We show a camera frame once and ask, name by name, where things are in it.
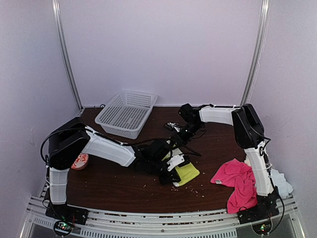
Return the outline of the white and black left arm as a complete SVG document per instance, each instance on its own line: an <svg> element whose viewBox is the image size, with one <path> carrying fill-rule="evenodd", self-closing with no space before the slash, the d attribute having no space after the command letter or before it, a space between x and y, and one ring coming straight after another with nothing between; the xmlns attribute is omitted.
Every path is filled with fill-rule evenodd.
<svg viewBox="0 0 317 238"><path fill-rule="evenodd" d="M80 154L154 174L161 184L181 182L176 169L191 162L189 153L178 151L185 146L179 139L159 137L136 143L120 142L85 125L80 117L53 131L42 145L48 145L48 153L44 154L42 146L40 154L48 168L51 210L60 220L71 216L71 209L66 206L68 173Z"/></svg>

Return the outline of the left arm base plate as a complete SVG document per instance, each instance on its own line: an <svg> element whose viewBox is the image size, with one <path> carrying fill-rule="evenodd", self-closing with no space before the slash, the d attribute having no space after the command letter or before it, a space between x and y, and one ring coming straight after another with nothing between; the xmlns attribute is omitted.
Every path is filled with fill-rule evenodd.
<svg viewBox="0 0 317 238"><path fill-rule="evenodd" d="M89 211L83 208L68 206L67 204L49 204L45 215L57 220L67 221L72 224L85 225Z"/></svg>

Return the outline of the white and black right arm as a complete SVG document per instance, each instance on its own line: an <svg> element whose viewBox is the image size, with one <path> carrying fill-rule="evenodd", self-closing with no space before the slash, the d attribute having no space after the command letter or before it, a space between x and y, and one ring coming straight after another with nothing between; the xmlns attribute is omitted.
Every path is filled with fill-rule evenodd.
<svg viewBox="0 0 317 238"><path fill-rule="evenodd" d="M236 143L246 154L249 164L233 159L223 164L211 183L234 188L227 202L228 213L249 212L259 219L278 213L278 188L271 178L271 163L266 153L270 141L251 104L242 106L202 105L181 106L178 112L186 121L184 126L168 122L166 128L177 132L179 140L188 142L208 122L233 126Z"/></svg>

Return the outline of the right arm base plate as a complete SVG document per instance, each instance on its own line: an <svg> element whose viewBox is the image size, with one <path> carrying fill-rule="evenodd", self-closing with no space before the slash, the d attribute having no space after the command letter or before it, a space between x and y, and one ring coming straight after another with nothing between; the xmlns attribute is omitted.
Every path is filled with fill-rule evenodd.
<svg viewBox="0 0 317 238"><path fill-rule="evenodd" d="M276 215L279 215L279 210L276 206L266 209L265 207L256 205L252 208L239 210L237 212L237 216L238 216L240 224L257 222L260 220L269 219Z"/></svg>

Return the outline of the green and white patterned towel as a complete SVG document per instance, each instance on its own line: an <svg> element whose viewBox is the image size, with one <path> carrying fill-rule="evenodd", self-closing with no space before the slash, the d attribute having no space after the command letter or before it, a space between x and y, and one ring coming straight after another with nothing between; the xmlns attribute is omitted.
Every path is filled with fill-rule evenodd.
<svg viewBox="0 0 317 238"><path fill-rule="evenodd" d="M183 154L185 161L176 166L171 172L168 173L171 175L171 182L174 187L183 186L193 179L195 179L200 171L195 168L195 166L191 163L189 155L183 153L180 149L173 149L172 152L166 154L166 156L162 159L163 162L167 165L167 161L171 159L171 157L175 155Z"/></svg>

